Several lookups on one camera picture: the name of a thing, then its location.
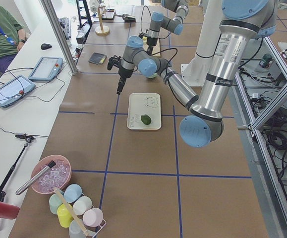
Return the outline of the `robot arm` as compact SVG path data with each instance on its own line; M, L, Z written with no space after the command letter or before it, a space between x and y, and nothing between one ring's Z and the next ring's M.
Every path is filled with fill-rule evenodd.
M168 60L152 56L143 48L143 40L130 36L123 56L109 62L120 76L117 93L137 68L144 76L159 75L190 115L180 123L180 136L192 147L204 147L221 136L224 130L221 108L249 40L269 36L275 31L278 10L276 0L223 0L220 2L220 37L200 95L182 79Z
M173 19L164 16L161 12L153 12L151 16L149 29L146 31L147 37L147 53L152 54L153 48L156 46L160 29L168 30L170 33L180 35L183 30L183 20L188 15L187 0L162 0L161 4L164 8L175 12Z

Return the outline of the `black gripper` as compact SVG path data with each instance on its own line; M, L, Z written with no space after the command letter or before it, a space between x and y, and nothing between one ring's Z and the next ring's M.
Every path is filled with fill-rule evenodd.
M118 82L118 87L117 87L117 91L116 93L118 95L120 95L123 91L123 88L125 86L125 83L126 83L126 79L130 78L133 74L133 69L127 69L127 68L124 68L123 66L120 66L119 67L119 70L118 70L118 73L120 75L120 79L119 79L119 82Z
M153 48L157 45L158 38L154 37L147 37L146 44L148 45L147 53L148 55L152 55L153 53Z

